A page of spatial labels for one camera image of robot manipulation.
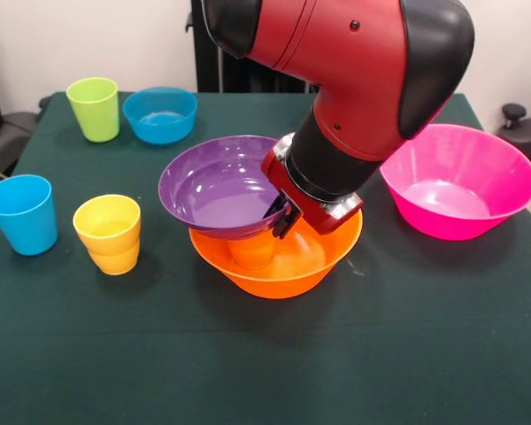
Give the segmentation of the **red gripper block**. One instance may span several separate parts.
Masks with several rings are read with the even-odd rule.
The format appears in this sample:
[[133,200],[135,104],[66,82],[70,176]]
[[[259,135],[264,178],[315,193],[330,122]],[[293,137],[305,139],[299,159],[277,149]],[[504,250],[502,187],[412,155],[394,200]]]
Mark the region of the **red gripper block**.
[[263,173],[279,192],[263,219],[279,219],[273,227],[275,238],[284,239],[299,219],[304,219],[318,234],[327,235],[359,212],[364,202],[356,192],[338,197],[333,203],[306,194],[288,170],[293,136],[294,133],[289,133],[279,139],[262,163]]

